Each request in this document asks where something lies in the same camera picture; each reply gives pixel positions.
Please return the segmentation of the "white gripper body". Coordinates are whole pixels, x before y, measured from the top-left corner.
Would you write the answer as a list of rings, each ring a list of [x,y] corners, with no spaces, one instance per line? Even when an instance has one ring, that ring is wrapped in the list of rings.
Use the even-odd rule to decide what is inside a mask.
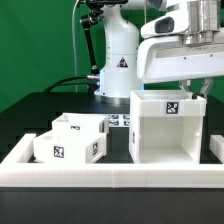
[[[182,38],[163,36],[143,41],[137,55],[137,77],[160,83],[224,75],[224,29],[212,43],[184,46]]]

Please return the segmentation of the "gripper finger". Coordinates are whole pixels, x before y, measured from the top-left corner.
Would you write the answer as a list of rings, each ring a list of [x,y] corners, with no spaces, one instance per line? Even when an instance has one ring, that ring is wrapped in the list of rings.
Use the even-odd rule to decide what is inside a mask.
[[[185,92],[190,92],[190,85],[191,82],[189,80],[181,80],[179,82],[179,87]]]
[[[207,98],[208,94],[213,86],[214,80],[212,78],[205,78],[203,81],[202,88],[200,90],[200,94],[204,97]]]

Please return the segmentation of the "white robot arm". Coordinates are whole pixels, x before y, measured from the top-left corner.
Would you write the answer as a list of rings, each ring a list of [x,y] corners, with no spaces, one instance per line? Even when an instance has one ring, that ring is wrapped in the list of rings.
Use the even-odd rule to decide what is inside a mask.
[[[106,63],[96,96],[125,102],[145,83],[202,78],[206,96],[224,75],[221,0],[86,0],[89,23],[101,21]]]

